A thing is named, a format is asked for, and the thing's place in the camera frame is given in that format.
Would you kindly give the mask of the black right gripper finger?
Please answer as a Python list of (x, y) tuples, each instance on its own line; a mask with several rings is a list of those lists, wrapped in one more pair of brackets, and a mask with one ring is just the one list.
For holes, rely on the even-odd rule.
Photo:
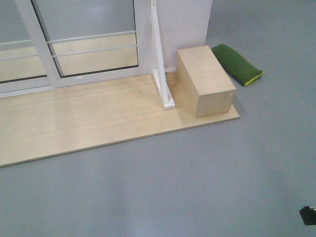
[(316, 224), (316, 208), (304, 206), (299, 211), (301, 218), (305, 225), (315, 225)]

